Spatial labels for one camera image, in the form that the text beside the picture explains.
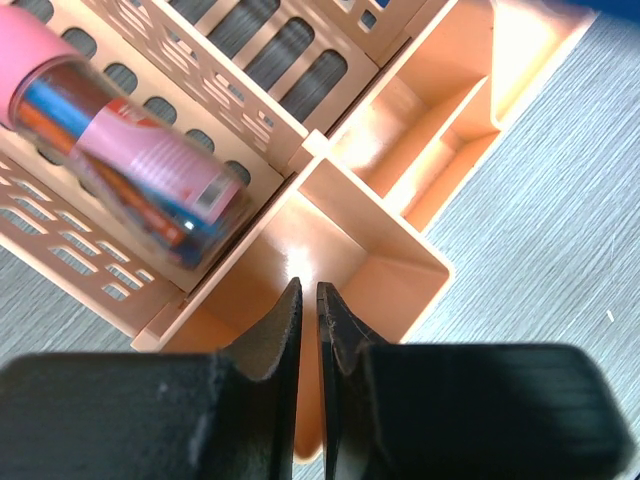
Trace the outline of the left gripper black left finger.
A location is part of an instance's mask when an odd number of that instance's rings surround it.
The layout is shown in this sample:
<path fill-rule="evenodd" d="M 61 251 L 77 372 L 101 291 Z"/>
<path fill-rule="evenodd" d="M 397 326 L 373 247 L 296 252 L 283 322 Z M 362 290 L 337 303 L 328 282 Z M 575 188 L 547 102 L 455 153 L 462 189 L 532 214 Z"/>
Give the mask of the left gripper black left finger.
<path fill-rule="evenodd" d="M 232 361 L 217 421 L 219 479 L 292 477 L 303 299 L 299 278 L 223 350 Z"/>

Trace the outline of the orange desk file organizer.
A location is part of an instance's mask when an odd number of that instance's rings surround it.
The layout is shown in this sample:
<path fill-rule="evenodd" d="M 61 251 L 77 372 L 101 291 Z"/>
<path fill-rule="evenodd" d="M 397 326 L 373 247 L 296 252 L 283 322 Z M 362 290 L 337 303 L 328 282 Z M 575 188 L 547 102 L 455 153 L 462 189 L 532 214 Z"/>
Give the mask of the orange desk file organizer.
<path fill-rule="evenodd" d="M 292 277 L 335 284 L 385 338 L 406 340 L 453 278 L 427 226 L 595 20 L 549 1 L 283 1 L 234 59 L 206 39 L 234 10 L 190 23 L 170 1 L 14 1 L 3 67 L 36 47 L 126 66 L 137 102 L 165 100 L 251 174 L 255 215 L 217 262 L 188 270 L 137 238 L 52 152 L 1 133 L 1 243 L 127 335 L 139 351 L 196 351 L 246 330 Z"/>

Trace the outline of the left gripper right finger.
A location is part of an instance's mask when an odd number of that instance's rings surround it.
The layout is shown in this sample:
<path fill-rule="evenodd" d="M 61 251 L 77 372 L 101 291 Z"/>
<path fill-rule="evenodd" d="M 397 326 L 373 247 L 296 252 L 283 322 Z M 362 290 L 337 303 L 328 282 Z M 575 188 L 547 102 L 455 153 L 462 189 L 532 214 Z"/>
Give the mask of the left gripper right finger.
<path fill-rule="evenodd" d="M 369 356 L 394 348 L 357 317 L 337 287 L 317 285 L 317 327 L 324 398 L 327 479 L 398 479 L 384 451 Z"/>

